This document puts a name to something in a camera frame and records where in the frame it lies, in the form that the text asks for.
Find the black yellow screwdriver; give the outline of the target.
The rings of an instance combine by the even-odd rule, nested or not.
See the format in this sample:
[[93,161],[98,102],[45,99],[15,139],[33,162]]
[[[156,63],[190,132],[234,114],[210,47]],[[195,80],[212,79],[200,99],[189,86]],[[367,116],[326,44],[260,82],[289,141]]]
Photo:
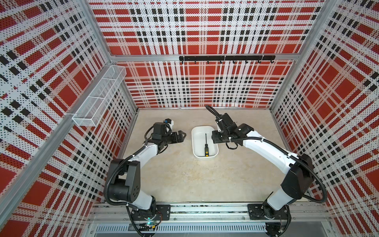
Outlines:
[[209,147],[208,147],[208,143],[207,143],[207,134],[205,134],[204,156],[209,157]]

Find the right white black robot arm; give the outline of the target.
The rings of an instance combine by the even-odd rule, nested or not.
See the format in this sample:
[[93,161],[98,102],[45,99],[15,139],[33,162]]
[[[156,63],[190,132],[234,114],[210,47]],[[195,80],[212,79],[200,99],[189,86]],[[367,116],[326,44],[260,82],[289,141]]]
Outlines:
[[[262,203],[262,216],[274,219],[277,213],[286,209],[290,203],[305,198],[315,203],[325,203],[327,190],[321,179],[313,170],[312,159],[306,155],[297,155],[267,140],[257,131],[243,133],[241,128],[236,133],[212,131],[214,143],[236,143],[250,149],[276,166],[285,177],[277,191],[273,192]],[[306,195],[311,184],[316,181],[322,191],[322,197],[315,199]]]

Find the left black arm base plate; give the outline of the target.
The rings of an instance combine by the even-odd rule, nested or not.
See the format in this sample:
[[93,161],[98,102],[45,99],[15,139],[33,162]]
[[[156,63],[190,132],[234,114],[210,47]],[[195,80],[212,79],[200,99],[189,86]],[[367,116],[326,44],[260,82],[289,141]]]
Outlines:
[[155,210],[153,208],[149,210],[136,210],[133,209],[131,212],[132,219],[134,221],[167,221],[170,219],[171,205],[169,204],[158,204]]

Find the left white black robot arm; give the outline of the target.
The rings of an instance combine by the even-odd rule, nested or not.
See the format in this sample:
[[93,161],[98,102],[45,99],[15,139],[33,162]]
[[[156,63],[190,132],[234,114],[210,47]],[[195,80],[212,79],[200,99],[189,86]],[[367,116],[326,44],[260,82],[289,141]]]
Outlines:
[[151,139],[146,138],[143,146],[129,157],[113,160],[103,191],[105,202],[141,211],[146,219],[155,217],[158,212],[156,199],[142,191],[141,168],[170,144],[184,142],[186,136],[181,130],[165,136],[153,135]]

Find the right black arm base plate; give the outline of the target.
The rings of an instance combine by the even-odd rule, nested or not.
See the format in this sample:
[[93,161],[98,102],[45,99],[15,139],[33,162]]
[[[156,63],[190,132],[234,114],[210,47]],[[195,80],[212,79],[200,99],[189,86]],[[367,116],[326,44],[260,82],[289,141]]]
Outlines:
[[248,204],[247,208],[251,220],[287,220],[290,215],[287,205],[280,210],[274,210],[266,203]]

